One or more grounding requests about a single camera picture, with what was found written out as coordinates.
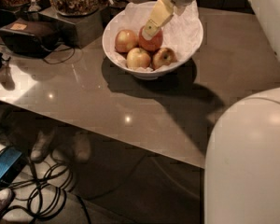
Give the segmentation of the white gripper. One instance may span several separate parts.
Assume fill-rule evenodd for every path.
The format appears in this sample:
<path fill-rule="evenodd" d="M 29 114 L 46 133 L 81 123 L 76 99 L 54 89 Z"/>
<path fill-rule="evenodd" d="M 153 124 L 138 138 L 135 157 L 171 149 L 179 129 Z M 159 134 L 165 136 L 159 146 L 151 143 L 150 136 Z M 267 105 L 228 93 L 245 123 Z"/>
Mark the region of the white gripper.
<path fill-rule="evenodd" d="M 143 28 L 142 37 L 151 40 L 174 14 L 174 5 L 184 7 L 195 0 L 157 0 Z"/>

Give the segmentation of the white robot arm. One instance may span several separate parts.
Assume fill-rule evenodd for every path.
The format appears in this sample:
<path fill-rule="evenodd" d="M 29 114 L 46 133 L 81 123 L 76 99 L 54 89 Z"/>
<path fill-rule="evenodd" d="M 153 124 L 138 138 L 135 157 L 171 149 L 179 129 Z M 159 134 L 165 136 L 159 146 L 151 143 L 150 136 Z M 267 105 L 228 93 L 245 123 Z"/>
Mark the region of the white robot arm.
<path fill-rule="evenodd" d="M 280 62 L 280 0 L 248 0 Z M 204 224 L 280 224 L 280 88 L 220 117 L 204 165 Z"/>

